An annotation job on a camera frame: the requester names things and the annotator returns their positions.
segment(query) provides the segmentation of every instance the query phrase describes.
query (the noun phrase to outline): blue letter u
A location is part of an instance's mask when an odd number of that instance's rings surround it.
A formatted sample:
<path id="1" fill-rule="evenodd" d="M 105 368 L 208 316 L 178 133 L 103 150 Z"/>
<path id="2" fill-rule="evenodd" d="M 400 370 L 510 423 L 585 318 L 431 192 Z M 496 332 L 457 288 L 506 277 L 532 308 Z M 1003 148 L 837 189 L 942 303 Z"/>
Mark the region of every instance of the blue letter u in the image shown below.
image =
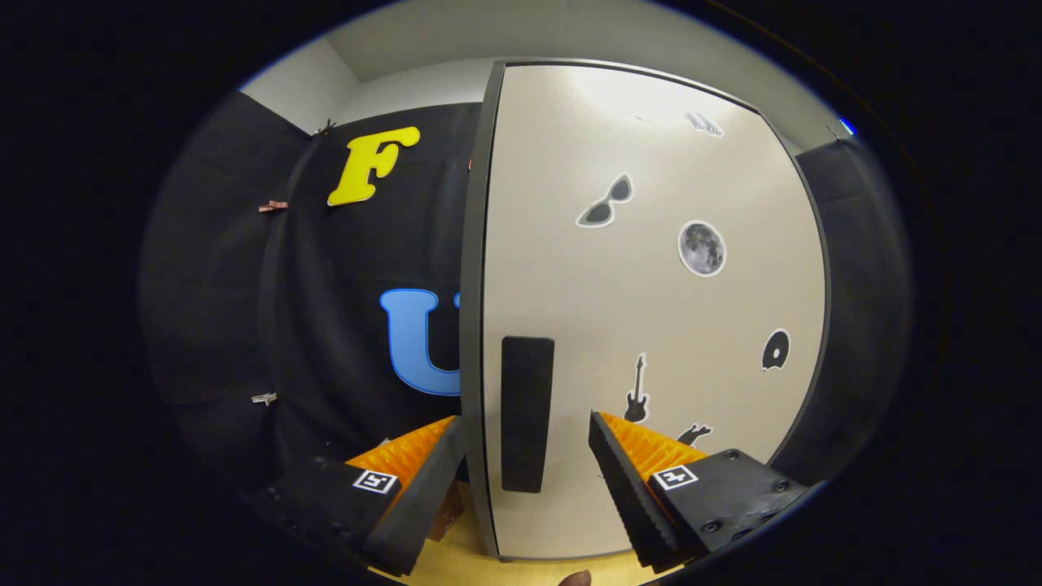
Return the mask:
<path id="1" fill-rule="evenodd" d="M 460 294 L 452 298 L 460 308 Z M 442 370 L 430 363 L 427 314 L 438 307 L 438 295 L 423 289 L 392 289 L 380 295 L 388 313 L 391 365 L 406 385 L 431 395 L 458 395 L 460 371 Z"/>

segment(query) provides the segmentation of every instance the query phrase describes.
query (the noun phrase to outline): clothespin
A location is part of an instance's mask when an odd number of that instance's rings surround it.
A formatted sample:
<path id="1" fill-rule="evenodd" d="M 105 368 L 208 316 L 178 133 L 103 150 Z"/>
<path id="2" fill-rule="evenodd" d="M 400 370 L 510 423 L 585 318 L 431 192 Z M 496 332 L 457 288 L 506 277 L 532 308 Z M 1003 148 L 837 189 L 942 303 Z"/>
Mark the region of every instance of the clothespin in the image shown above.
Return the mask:
<path id="1" fill-rule="evenodd" d="M 269 407 L 271 401 L 278 398 L 278 393 L 265 393 L 263 395 L 254 395 L 250 397 L 253 402 L 263 402 L 265 407 Z"/>
<path id="2" fill-rule="evenodd" d="M 331 130 L 332 127 L 336 126 L 336 125 L 337 125 L 336 122 L 332 122 L 332 121 L 330 121 L 330 119 L 326 118 L 326 126 L 325 126 L 325 128 L 319 128 L 315 133 L 316 135 L 322 135 L 323 137 L 325 137 L 326 135 L 329 133 L 329 130 Z"/>
<path id="3" fill-rule="evenodd" d="M 289 206 L 290 204 L 286 201 L 275 201 L 274 199 L 269 199 L 268 204 L 258 207 L 257 212 L 265 214 L 268 212 L 274 212 L 275 210 L 286 210 Z"/>

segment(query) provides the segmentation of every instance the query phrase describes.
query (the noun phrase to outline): white cabinet door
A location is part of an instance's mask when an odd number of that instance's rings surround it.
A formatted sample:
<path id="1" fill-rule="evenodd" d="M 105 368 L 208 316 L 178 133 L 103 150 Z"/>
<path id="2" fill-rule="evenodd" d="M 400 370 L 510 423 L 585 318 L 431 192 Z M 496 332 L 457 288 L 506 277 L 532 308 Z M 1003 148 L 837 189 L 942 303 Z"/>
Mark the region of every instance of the white cabinet door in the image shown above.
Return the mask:
<path id="1" fill-rule="evenodd" d="M 486 471 L 501 556 L 629 548 L 587 444 L 591 410 L 628 410 L 711 454 L 775 453 L 818 361 L 825 274 L 809 194 L 755 112 L 631 71 L 507 66 L 486 225 Z M 502 486 L 507 336 L 554 341 L 538 493 Z"/>

